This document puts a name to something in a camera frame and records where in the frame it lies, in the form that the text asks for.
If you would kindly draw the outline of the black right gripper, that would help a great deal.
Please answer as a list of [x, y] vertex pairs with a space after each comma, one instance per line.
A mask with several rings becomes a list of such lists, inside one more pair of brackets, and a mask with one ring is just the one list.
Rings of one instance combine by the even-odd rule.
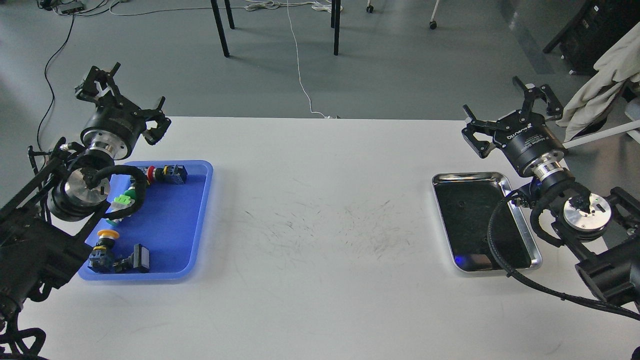
[[[519, 176], [533, 177], [532, 163], [540, 158], [560, 161], [569, 151], [547, 127], [545, 118], [532, 112], [536, 100], [544, 100], [546, 114], [552, 119], [563, 116], [563, 105], [548, 84], [537, 87], [525, 84], [518, 76], [512, 82], [521, 88], [524, 100], [521, 110], [512, 111], [496, 121], [478, 120], [467, 104], [462, 106], [470, 121], [462, 129], [462, 136], [480, 158], [487, 158], [495, 148], [499, 148]], [[493, 138], [492, 141], [478, 140], [476, 133]]]

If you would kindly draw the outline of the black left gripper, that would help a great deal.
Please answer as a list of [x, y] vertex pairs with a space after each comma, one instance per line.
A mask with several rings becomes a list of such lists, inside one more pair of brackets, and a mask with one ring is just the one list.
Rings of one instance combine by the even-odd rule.
[[[156, 145], [172, 124], [162, 110], [165, 96], [158, 100], [156, 108], [138, 109], [132, 114], [125, 111], [125, 97], [114, 81], [120, 66], [121, 63], [116, 62], [109, 71], [92, 66], [74, 89], [78, 100], [96, 107], [81, 132], [82, 145], [89, 150], [105, 152], [116, 161], [130, 157], [140, 135], [148, 145]], [[156, 126], [147, 129], [148, 122], [154, 122]]]

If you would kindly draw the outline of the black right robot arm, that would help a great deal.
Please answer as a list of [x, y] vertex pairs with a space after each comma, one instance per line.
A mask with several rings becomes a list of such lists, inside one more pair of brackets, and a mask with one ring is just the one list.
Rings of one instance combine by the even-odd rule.
[[[487, 243], [497, 264], [508, 277], [531, 289], [576, 305], [614, 313], [634, 320], [639, 313], [625, 308], [638, 305], [639, 201], [621, 187], [600, 196], [577, 182], [560, 161], [569, 152], [547, 127], [547, 121], [563, 115], [562, 103], [548, 84], [526, 85], [521, 109], [495, 121], [479, 120], [468, 105], [462, 129], [467, 143], [480, 158], [498, 149], [522, 178], [531, 178], [507, 194], [494, 208], [487, 226]], [[494, 223], [501, 207], [513, 202], [531, 209], [534, 233], [556, 248], [566, 246], [578, 259], [575, 269], [594, 299], [558, 292], [523, 275], [500, 253], [494, 239]]]

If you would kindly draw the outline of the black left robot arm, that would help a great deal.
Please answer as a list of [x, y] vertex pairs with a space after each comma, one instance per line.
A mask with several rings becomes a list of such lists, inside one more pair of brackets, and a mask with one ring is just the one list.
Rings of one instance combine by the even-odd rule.
[[149, 176], [115, 162], [130, 157], [139, 137], [155, 145], [171, 120], [157, 107], [142, 109], [119, 91], [110, 70], [92, 66], [75, 88], [95, 105], [80, 142], [61, 137], [41, 169], [1, 208], [1, 349], [3, 360], [38, 360], [46, 340], [41, 328], [19, 330], [25, 301], [45, 301], [66, 285], [90, 257], [87, 237], [101, 219], [121, 219], [146, 200]]

